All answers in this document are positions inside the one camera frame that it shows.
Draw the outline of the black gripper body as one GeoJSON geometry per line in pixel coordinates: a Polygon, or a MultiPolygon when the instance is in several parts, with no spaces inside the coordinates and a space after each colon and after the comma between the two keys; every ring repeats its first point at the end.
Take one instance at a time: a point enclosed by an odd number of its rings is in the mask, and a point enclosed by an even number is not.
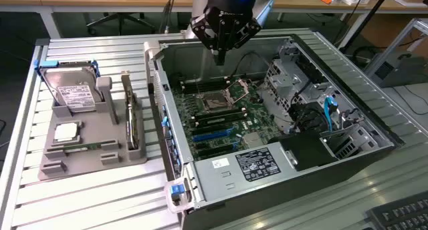
{"type": "Polygon", "coordinates": [[[255,0],[207,0],[203,10],[207,21],[219,21],[219,14],[233,16],[235,19],[250,21],[255,0]]]}

